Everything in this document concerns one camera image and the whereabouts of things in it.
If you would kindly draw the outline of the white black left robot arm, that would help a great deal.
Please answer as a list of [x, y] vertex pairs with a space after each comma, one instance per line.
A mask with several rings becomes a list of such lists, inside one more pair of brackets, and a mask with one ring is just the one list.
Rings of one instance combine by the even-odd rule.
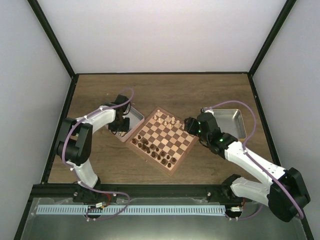
[[97, 202], [102, 194], [123, 195], [130, 199], [127, 193], [102, 191], [97, 186], [100, 179], [92, 168], [90, 155], [93, 134], [111, 123], [121, 126], [122, 114], [131, 100], [131, 97], [119, 94], [114, 102], [101, 105], [93, 112], [75, 119], [67, 117], [62, 121], [54, 152], [75, 173], [77, 183], [85, 188], [84, 195], [91, 202]]

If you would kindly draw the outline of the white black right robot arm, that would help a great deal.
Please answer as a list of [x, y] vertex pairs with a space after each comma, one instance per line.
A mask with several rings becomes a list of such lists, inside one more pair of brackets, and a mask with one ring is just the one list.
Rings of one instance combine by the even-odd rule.
[[222, 132], [211, 110], [197, 118], [186, 118], [184, 130], [198, 137], [213, 154], [238, 165], [257, 179], [254, 182], [241, 176], [230, 177], [230, 184], [222, 188], [225, 200], [232, 202], [238, 197], [253, 200], [267, 206], [283, 222], [304, 218], [303, 208], [311, 198], [297, 169], [273, 164], [246, 148], [235, 136]]

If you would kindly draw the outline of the wooden chess board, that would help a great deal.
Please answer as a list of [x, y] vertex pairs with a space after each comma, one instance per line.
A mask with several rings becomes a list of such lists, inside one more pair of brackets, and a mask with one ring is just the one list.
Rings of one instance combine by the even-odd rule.
[[[168, 115], [170, 116], [170, 121], [165, 126], [164, 121], [167, 120]], [[175, 125], [171, 124], [172, 117], [175, 118]], [[180, 121], [179, 127], [176, 125], [176, 121]], [[172, 176], [197, 141], [198, 137], [184, 131], [183, 120], [157, 107], [130, 136], [126, 141], [126, 145], [148, 163], [168, 176]], [[162, 159], [166, 160], [166, 165], [161, 163]]]

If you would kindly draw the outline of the pink metal tin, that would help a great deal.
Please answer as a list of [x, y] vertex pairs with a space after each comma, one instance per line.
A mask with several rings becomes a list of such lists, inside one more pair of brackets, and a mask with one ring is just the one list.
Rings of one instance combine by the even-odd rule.
[[127, 108], [128, 113], [123, 118], [130, 118], [130, 127], [128, 132], [118, 131], [114, 135], [121, 141], [126, 142], [130, 136], [138, 129], [138, 127], [144, 122], [145, 117], [136, 110], [133, 106]]

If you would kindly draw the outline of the yellow bear tin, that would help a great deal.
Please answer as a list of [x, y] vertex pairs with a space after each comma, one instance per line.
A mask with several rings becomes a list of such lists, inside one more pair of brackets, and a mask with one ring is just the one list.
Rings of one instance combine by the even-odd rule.
[[242, 113], [239, 109], [210, 109], [211, 113], [222, 132], [229, 133], [238, 140], [243, 141], [247, 137]]

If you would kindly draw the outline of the black aluminium frame rail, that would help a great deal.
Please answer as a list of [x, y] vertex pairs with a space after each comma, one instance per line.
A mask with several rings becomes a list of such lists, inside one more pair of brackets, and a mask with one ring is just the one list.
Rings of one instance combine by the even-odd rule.
[[35, 184], [29, 198], [73, 198], [76, 203], [95, 203], [111, 196], [111, 202], [117, 198], [195, 198], [206, 199], [214, 203], [237, 203], [242, 198], [257, 201], [258, 195], [241, 193], [236, 196], [226, 184], [99, 184], [90, 190], [75, 183]]

